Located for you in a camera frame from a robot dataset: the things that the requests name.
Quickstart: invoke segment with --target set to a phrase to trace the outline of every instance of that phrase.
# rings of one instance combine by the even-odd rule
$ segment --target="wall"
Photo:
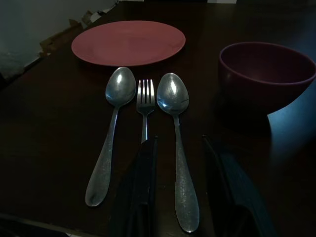
[[[80,21],[87,10],[110,8],[115,0],[0,0],[0,70],[35,60],[39,42]]]

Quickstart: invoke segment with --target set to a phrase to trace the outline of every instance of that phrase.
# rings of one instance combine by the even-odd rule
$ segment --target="black object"
[[[154,236],[157,137],[141,144],[117,189],[109,237]]]
[[[263,201],[232,153],[203,135],[207,193],[218,237],[277,237]]]

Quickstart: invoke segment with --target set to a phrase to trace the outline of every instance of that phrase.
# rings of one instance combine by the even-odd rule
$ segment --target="spoon handle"
[[[199,224],[198,199],[183,150],[179,117],[174,116],[173,120],[177,144],[175,209],[181,228],[191,233],[198,228]]]
[[[85,192],[85,203],[88,206],[97,206],[105,198],[110,184],[112,146],[115,124],[118,117],[118,108],[114,108],[107,137],[104,141],[101,153],[90,177]]]

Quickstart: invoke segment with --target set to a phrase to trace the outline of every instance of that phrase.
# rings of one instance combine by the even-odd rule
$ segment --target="red plate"
[[[89,63],[106,66],[139,66],[171,57],[184,46],[184,34],[153,21],[117,21],[78,35],[73,53]]]

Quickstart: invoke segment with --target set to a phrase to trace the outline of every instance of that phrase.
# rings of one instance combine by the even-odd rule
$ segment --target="utensil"
[[[174,73],[161,78],[157,89],[157,103],[174,120],[177,145],[175,209],[181,228],[191,233],[198,228],[199,208],[181,141],[179,122],[179,114],[189,105],[189,95],[181,79]]]
[[[142,143],[148,139],[147,135],[147,116],[155,109],[155,91],[153,80],[143,80],[143,93],[141,80],[138,81],[136,110],[143,115]]]
[[[269,114],[304,92],[316,78],[316,65],[306,55],[281,45],[241,42],[220,52],[218,75],[230,102]]]
[[[180,51],[186,38],[154,21],[117,21],[84,31],[72,43],[73,53],[89,63],[139,66],[159,62]]]
[[[135,93],[136,81],[132,71],[125,67],[116,69],[105,90],[105,97],[114,106],[114,111],[107,137],[85,193],[85,203],[88,206],[99,205],[108,192],[111,177],[113,137],[118,112],[121,106],[134,98]]]

